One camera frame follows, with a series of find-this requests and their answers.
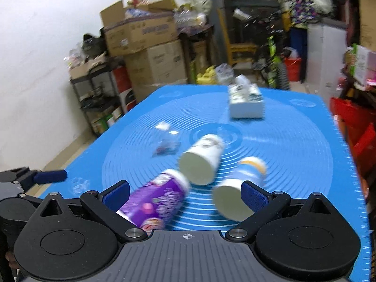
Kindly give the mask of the purple paper cup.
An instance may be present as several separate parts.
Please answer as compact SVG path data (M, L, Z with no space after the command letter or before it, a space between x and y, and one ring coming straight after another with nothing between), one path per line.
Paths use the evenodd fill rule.
M117 214L147 234L163 230L182 207L190 189L189 180L181 172L167 169L131 193Z

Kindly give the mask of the white floral paper cup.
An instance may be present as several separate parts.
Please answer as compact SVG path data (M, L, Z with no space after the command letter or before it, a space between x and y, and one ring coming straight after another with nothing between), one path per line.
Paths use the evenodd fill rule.
M223 139L207 134L183 152L178 161L179 171L194 185L209 185L215 179L223 151Z

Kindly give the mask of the blue silicone baking mat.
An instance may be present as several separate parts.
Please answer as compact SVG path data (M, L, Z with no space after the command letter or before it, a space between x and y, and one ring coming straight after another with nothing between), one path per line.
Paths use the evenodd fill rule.
M160 123L177 135L179 152L204 135L216 134L224 141L224 151L215 183L226 179L241 159L258 157L267 166L267 191L280 190L293 198L322 192L361 239L351 280L368 281L372 248L366 205L353 158L330 111L316 95L261 92L262 120L232 120L225 86L161 87L96 139L67 167L67 180L50 185L48 191L77 198L119 180L136 190L162 171L176 169L178 153L154 153L166 136Z

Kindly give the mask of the clear plastic wrapper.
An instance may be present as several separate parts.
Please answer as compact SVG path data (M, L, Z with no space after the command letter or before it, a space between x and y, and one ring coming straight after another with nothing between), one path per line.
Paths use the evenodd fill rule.
M174 155L180 148L180 131L166 121L154 127L156 141L153 142L153 156Z

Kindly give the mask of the black metal shelf rack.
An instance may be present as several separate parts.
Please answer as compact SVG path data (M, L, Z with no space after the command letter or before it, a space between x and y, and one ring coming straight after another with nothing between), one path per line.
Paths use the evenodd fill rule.
M136 104L122 59L69 69L70 84L91 132L102 135Z

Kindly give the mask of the white tissue box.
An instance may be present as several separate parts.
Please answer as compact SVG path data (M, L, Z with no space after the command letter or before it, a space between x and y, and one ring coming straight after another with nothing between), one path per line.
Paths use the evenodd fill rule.
M238 75L228 86L229 114L232 119L264 118L264 99L257 84Z

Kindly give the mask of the red gift bag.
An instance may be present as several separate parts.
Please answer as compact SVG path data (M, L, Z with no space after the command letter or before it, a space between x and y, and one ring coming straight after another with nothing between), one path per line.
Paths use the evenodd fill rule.
M375 111L340 98L331 98L329 106L339 117L358 173L366 179L375 172Z

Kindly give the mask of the black green bicycle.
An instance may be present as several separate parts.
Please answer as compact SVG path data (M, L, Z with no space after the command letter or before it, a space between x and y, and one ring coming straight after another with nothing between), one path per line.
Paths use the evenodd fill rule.
M240 9L233 12L240 23L240 36L243 43L258 46L255 61L250 62L251 70L257 78L271 89L289 90L289 79L284 64L285 31L278 28L282 12L277 10L268 17L252 16Z

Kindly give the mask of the red plastic bucket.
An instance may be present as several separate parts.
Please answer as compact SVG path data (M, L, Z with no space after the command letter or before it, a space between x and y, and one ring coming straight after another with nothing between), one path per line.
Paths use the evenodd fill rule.
M298 58L286 58L284 60L287 69L287 77L290 82L299 82L300 81L300 70L302 59Z

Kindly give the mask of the lower large cardboard box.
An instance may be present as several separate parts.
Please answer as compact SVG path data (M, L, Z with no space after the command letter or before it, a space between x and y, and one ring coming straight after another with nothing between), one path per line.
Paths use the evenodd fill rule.
M124 57L137 102L165 85L187 83L181 41L171 41Z

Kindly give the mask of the yellow wooden chair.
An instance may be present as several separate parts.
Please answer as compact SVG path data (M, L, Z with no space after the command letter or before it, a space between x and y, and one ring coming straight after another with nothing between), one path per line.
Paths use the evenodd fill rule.
M254 57L258 46L253 43L231 43L222 8L217 8L217 14L224 38L227 63L230 66L235 66L239 63L255 61Z

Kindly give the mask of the green white carton box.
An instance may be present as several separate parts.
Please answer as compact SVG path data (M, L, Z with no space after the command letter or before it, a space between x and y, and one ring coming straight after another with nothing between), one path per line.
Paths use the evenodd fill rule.
M362 86L375 87L375 52L357 44L352 47L355 54L354 79Z

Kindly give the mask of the white chest freezer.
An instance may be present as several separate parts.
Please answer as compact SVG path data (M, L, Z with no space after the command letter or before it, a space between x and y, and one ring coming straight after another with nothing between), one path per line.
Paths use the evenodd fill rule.
M338 95L338 80L344 67L346 24L332 19L308 25L306 87L329 106Z

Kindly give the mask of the open top cardboard box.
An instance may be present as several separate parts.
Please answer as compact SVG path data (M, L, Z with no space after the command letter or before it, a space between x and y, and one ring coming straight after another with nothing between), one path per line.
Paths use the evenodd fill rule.
M134 54L178 39L172 12L150 13L124 8L120 0L100 11L100 16L111 56Z

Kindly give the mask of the floral purple bag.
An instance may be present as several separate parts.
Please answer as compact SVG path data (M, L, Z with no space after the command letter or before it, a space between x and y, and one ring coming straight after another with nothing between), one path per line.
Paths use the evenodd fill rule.
M316 23L319 14L313 0L290 0L290 17L292 26L306 27Z

